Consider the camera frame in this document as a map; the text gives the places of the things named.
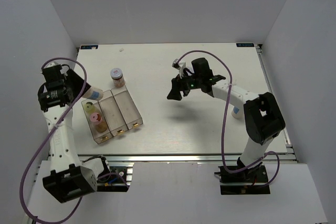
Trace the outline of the silver lid white shaker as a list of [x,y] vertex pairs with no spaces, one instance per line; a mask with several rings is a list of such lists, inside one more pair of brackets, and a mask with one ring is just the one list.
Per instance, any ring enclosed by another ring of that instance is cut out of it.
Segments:
[[103,98],[103,91],[91,86],[86,92],[83,93],[82,98],[99,101]]

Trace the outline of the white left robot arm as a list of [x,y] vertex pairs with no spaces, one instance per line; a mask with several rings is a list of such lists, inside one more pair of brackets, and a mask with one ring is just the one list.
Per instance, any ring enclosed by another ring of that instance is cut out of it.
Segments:
[[73,111],[76,97],[99,101],[100,89],[84,83],[72,69],[62,72],[62,65],[51,62],[43,70],[45,83],[38,91],[38,100],[52,133],[50,138],[50,175],[43,178],[44,188],[60,203],[94,193],[98,181],[110,178],[111,168],[102,155],[82,162],[76,152]]

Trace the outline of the pink cap spice bottle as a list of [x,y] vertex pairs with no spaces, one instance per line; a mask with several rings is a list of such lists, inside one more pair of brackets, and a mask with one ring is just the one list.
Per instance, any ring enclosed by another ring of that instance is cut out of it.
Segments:
[[94,125],[94,128],[97,132],[103,133],[108,129],[108,125],[104,118],[98,112],[93,112],[90,115],[90,122]]

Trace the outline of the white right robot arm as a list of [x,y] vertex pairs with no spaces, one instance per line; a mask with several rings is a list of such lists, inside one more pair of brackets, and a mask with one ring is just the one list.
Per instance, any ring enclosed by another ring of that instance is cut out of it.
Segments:
[[180,101],[190,91],[200,89],[227,105],[231,104],[243,114],[249,138],[238,161],[237,175],[245,182],[250,181],[255,177],[255,167],[261,163],[269,144],[286,126],[274,95],[270,92],[253,93],[219,74],[214,75],[205,58],[193,60],[191,69],[177,59],[172,66],[179,73],[171,81],[167,99]]

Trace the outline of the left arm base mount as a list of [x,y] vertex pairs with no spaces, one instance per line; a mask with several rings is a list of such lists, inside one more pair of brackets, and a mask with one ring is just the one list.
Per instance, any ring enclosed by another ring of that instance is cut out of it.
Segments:
[[104,193],[126,193],[132,181],[133,168],[131,166],[110,166],[99,175],[97,191]]

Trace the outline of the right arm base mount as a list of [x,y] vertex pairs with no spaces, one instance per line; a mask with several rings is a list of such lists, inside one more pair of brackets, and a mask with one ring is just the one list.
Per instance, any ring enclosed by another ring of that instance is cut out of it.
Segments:
[[240,173],[229,173],[223,166],[214,176],[219,179],[221,195],[269,195],[268,175],[264,165]]

